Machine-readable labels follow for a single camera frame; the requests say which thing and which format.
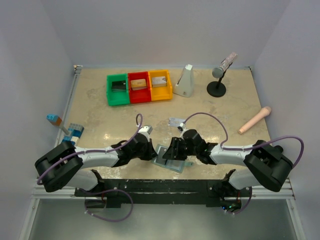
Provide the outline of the green card holder wallet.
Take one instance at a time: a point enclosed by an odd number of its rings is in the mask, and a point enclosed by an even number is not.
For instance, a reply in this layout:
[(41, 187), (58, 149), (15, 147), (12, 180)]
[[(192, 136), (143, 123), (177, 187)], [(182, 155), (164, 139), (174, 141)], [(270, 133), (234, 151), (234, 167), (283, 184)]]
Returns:
[[(167, 148), (166, 146), (158, 144), (155, 149), (156, 153), (158, 153), (159, 147)], [(162, 168), (165, 168), (165, 169), (168, 169), (168, 170), (176, 172), (176, 173), (182, 173), (185, 167), (192, 167), (194, 165), (194, 162), (192, 162), (192, 161), (170, 160), (170, 159), (167, 159), (165, 165), (159, 165), (159, 164), (155, 163), (156, 158), (157, 157), (155, 157), (153, 160), (151, 160), (152, 164), (159, 166), (159, 167), (162, 167)]]

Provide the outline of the white credit card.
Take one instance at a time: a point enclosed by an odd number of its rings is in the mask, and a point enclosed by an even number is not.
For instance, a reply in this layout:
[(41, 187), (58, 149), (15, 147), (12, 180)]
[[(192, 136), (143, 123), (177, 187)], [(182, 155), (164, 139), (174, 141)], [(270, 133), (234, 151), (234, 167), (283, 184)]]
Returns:
[(181, 118), (175, 118), (175, 117), (170, 117), (168, 120), (168, 125), (170, 127), (177, 128), (180, 126), (181, 123), (183, 123), (185, 120)]

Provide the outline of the black credit card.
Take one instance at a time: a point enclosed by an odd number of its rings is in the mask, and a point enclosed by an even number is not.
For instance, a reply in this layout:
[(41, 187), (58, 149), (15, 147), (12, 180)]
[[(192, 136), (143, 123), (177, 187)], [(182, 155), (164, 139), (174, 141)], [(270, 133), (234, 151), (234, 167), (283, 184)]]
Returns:
[(157, 152), (157, 158), (154, 160), (154, 162), (158, 165), (165, 166), (167, 159), (163, 158), (165, 152), (167, 151), (166, 147), (159, 147), (158, 152)]

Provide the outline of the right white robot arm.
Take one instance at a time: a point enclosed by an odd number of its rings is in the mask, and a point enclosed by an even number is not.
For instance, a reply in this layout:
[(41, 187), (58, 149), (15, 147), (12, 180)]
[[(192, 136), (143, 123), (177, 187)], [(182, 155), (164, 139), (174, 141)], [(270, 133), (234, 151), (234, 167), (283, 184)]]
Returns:
[(205, 165), (246, 167), (227, 176), (222, 189), (228, 196), (234, 196), (243, 188), (259, 185), (279, 192), (294, 166), (283, 155), (280, 146), (273, 147), (258, 140), (254, 145), (223, 149), (218, 143), (206, 142), (195, 129), (184, 131), (180, 137), (173, 137), (163, 154), (164, 159), (177, 161), (184, 161), (189, 156), (195, 156)]

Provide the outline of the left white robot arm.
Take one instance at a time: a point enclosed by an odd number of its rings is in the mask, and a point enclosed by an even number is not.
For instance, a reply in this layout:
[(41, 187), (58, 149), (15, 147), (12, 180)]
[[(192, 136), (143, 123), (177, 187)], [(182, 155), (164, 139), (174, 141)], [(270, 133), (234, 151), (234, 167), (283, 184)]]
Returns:
[(156, 153), (152, 139), (137, 133), (127, 141), (120, 141), (106, 148), (82, 148), (70, 141), (62, 142), (34, 164), (38, 173), (37, 184), (48, 193), (69, 185), (80, 176), (80, 170), (95, 167), (116, 168), (127, 165), (133, 159), (151, 161)]

